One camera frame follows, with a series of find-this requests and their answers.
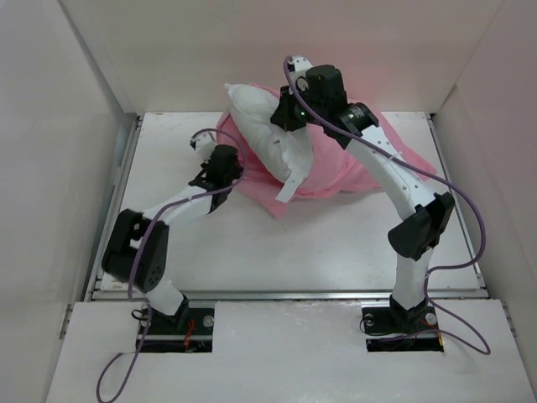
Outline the pink pillowcase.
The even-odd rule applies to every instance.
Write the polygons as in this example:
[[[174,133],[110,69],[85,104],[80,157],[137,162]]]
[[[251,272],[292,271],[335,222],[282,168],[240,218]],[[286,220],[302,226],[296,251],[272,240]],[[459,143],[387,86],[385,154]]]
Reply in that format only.
[[[278,99],[279,94],[272,88],[255,85],[272,92]],[[249,148],[227,110],[220,117],[217,128],[221,130],[216,136],[220,144],[230,144],[237,139],[244,147],[246,154],[242,161],[246,162],[247,172],[238,190],[263,206],[274,218],[280,219],[287,210],[288,202],[277,201],[275,197],[283,184],[277,181],[263,166],[255,153]],[[313,147],[314,164],[310,176],[296,191],[291,200],[322,199],[344,192],[371,191],[379,186],[373,175],[365,166],[355,160],[340,147],[332,138],[326,136],[319,126],[309,124],[305,127]]]

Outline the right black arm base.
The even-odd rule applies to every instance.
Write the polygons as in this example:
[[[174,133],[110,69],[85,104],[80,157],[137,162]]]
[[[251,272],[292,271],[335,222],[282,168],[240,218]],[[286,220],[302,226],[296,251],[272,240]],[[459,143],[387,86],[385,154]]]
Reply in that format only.
[[[362,308],[362,330],[369,336],[393,336],[413,334],[436,329],[435,310],[427,306],[421,311],[408,313],[389,306],[365,306]]]

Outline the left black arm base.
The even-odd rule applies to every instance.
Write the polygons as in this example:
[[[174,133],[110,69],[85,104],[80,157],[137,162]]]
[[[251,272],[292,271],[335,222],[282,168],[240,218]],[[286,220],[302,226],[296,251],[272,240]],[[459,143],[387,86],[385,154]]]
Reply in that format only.
[[[211,336],[213,334],[215,309],[213,307],[188,307],[175,317],[168,317],[152,310],[152,319],[148,335],[156,336],[185,336],[189,330],[195,337]]]

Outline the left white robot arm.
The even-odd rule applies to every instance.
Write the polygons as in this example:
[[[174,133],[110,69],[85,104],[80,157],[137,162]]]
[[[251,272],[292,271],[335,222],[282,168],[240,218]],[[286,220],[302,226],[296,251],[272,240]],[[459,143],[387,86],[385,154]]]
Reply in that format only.
[[[124,209],[117,216],[102,269],[129,290],[139,290],[166,331],[182,331],[189,311],[188,298],[166,275],[171,225],[187,224],[214,212],[242,173],[237,149],[219,144],[179,194],[143,212]]]

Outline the white pillow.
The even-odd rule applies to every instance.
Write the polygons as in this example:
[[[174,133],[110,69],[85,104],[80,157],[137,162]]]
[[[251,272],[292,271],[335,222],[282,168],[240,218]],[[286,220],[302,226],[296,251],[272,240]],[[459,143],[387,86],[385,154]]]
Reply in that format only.
[[[314,153],[306,128],[286,131],[270,122],[279,99],[254,85],[226,84],[229,112],[240,134],[264,168],[280,183],[275,199],[289,202],[310,176]]]

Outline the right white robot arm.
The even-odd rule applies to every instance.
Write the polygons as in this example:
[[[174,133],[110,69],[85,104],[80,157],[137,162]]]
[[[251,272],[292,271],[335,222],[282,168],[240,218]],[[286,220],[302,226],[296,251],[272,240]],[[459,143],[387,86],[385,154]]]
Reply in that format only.
[[[388,319],[409,330],[425,311],[425,273],[434,248],[455,206],[453,196],[431,190],[422,169],[412,169],[364,103],[347,99],[342,74],[333,65],[313,66],[304,58],[284,61],[287,84],[281,87],[272,124],[293,132],[316,124],[348,154],[362,163],[394,204],[400,222],[388,231],[397,254],[396,281],[389,298]]]

